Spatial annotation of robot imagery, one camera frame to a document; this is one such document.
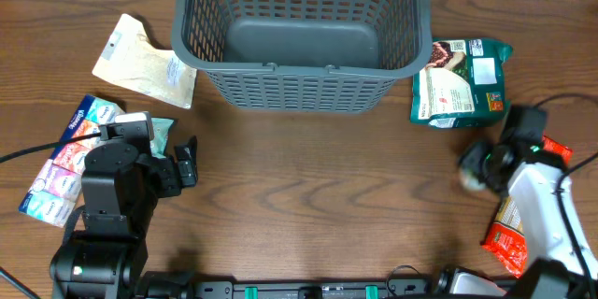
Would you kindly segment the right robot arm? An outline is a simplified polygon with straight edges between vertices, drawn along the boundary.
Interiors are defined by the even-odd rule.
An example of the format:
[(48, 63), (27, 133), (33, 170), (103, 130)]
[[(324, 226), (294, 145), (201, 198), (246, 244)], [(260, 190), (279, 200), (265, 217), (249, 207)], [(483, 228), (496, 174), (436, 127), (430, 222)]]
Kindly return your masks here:
[(487, 187), (510, 199), (527, 248), (525, 271), (509, 290), (471, 271), (440, 278), (449, 298), (595, 298), (597, 259), (571, 196), (563, 157), (543, 149), (544, 139), (480, 141), (459, 160), (464, 184)]

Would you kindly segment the multicolour tissue pack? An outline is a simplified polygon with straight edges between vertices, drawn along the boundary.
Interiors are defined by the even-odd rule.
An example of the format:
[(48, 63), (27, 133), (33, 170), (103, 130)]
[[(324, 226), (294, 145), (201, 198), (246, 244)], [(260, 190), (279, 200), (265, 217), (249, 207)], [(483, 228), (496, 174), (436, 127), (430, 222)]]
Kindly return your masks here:
[(117, 104), (85, 95), (66, 125), (57, 147), (44, 163), (19, 205), (19, 212), (38, 221), (62, 227), (81, 192), (85, 157), (101, 144), (99, 127), (124, 113)]

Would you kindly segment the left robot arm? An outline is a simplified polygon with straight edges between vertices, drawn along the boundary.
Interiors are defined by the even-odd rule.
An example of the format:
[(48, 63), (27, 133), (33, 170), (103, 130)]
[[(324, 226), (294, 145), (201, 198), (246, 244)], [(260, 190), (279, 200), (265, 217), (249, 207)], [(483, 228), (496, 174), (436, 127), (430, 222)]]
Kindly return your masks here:
[(197, 139), (155, 158), (147, 140), (120, 139), (93, 149), (82, 176), (84, 205), (64, 227), (63, 244), (50, 263), (55, 298), (166, 298), (168, 280), (142, 271), (148, 259), (146, 237), (160, 199), (179, 196), (198, 180)]

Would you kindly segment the beige paper pouch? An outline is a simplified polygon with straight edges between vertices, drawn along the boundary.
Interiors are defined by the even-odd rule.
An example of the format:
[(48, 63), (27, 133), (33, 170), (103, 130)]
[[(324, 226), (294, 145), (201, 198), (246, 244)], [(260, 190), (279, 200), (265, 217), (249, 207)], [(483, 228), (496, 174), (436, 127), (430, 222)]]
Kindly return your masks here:
[(93, 75), (175, 107), (192, 107), (196, 70), (172, 50), (154, 48), (143, 23), (128, 14), (121, 15)]

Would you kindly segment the orange spaghetti packet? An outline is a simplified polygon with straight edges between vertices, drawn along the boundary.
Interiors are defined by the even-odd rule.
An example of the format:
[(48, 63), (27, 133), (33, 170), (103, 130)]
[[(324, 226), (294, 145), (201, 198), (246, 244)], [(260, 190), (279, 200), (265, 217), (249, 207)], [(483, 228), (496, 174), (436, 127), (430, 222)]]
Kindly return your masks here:
[(482, 244), (516, 277), (540, 258), (579, 270), (564, 221), (571, 204), (569, 187), (559, 185), (572, 154), (545, 135), (539, 145), (522, 149), (520, 163), (508, 181), (508, 194)]

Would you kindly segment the mint green wipes packet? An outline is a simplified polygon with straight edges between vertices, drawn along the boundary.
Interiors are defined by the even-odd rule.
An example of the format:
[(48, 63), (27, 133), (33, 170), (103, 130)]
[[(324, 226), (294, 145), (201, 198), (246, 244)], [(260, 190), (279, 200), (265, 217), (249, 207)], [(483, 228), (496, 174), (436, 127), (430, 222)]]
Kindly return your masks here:
[(170, 128), (175, 123), (172, 119), (152, 118), (152, 129), (154, 138), (150, 141), (151, 155), (155, 158), (163, 159), (167, 146)]

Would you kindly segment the dark green food bag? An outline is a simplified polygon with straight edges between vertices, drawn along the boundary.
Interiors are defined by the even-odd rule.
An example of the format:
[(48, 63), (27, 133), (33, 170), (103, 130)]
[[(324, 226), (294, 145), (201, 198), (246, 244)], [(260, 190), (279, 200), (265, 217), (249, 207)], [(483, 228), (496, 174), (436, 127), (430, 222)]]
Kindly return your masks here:
[(504, 63), (513, 48), (490, 38), (436, 40), (413, 78), (410, 121), (438, 129), (486, 127), (503, 119)]

